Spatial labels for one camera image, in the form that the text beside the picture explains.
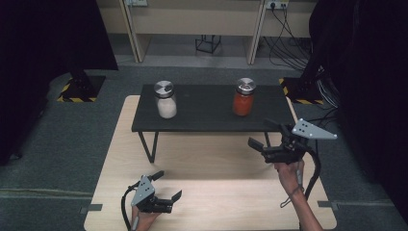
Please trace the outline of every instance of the electrical outlet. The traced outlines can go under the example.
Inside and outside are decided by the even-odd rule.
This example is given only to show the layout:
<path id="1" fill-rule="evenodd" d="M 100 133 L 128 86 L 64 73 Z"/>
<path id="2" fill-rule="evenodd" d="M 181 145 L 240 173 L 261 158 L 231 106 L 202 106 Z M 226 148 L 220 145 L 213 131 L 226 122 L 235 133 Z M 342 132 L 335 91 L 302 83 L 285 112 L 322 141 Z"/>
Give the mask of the electrical outlet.
<path id="1" fill-rule="evenodd" d="M 267 9 L 272 9 L 272 4 L 275 5 L 275 10 L 287 9 L 289 5 L 289 0 L 269 0 L 267 2 Z"/>
<path id="2" fill-rule="evenodd" d="M 147 7 L 147 0 L 126 0 L 129 7 Z"/>

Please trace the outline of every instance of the silver lid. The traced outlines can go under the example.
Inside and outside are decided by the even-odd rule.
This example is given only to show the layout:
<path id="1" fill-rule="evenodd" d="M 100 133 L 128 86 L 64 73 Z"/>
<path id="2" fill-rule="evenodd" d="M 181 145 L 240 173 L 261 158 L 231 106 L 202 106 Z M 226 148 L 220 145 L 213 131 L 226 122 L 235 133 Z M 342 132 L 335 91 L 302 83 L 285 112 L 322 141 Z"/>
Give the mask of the silver lid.
<path id="1" fill-rule="evenodd" d="M 237 82 L 237 92 L 241 94 L 252 94 L 255 88 L 255 82 L 249 78 L 241 78 Z"/>
<path id="2" fill-rule="evenodd" d="M 173 84 L 166 80 L 157 82 L 154 91 L 159 98 L 169 98 L 174 93 Z"/>

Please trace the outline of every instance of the human hand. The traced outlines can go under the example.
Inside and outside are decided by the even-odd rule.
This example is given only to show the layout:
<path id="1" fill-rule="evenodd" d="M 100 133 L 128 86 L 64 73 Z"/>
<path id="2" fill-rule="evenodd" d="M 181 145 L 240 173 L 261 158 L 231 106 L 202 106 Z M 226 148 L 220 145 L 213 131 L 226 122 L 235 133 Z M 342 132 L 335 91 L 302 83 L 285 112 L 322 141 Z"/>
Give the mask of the human hand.
<path id="1" fill-rule="evenodd" d="M 299 173 L 303 175 L 304 165 L 305 163 L 303 160 L 289 165 L 285 163 L 274 164 L 275 169 L 279 173 L 279 181 L 289 197 L 292 197 L 297 192 L 302 192 L 299 187 L 299 182 L 297 182 L 296 172 L 299 170 Z"/>
<path id="2" fill-rule="evenodd" d="M 139 217 L 138 228 L 136 230 L 147 231 L 160 214 L 161 213 L 142 213 L 139 211 L 137 206 L 132 206 L 131 226 L 133 225 L 135 218 Z"/>

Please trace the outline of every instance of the gray metal bracket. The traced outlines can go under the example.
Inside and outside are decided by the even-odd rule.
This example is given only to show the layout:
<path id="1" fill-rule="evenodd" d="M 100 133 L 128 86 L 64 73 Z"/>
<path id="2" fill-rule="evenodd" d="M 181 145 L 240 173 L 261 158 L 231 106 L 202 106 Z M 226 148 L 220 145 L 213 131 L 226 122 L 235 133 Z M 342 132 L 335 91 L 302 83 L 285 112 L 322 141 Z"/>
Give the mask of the gray metal bracket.
<path id="1" fill-rule="evenodd" d="M 139 187 L 136 190 L 135 196 L 133 197 L 132 206 L 136 206 L 145 198 L 148 198 L 155 191 L 153 185 L 151 184 L 149 178 L 145 175 L 141 177 Z"/>
<path id="2" fill-rule="evenodd" d="M 335 140 L 337 138 L 336 134 L 329 133 L 303 118 L 297 121 L 292 133 L 307 139 Z"/>

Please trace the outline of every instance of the wooden table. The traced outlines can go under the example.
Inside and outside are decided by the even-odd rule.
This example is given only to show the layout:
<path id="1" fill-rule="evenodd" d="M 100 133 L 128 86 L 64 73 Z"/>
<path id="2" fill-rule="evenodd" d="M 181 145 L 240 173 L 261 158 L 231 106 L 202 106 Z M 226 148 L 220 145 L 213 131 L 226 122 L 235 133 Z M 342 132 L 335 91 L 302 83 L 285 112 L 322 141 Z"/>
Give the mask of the wooden table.
<path id="1" fill-rule="evenodd" d="M 153 182 L 156 195 L 169 199 L 178 191 L 183 195 L 171 214 L 162 214 L 151 230 L 283 230 L 298 229 L 292 205 L 281 209 L 287 196 L 276 170 L 247 146 L 248 137 L 264 139 L 263 133 L 161 133 L 154 164 L 149 163 L 139 137 L 131 126 L 139 96 L 124 102 L 105 164 L 91 204 L 102 204 L 100 211 L 89 211 L 86 230 L 126 230 L 120 211 L 120 199 L 127 187 L 143 174 L 165 171 Z M 145 136 L 153 141 L 153 133 Z M 280 144 L 280 134 L 270 134 L 272 145 Z M 309 155 L 304 184 L 308 184 L 314 165 Z M 131 214 L 129 193 L 126 207 Z M 333 229 L 336 220 L 321 182 L 315 184 L 309 203 L 324 229 Z"/>

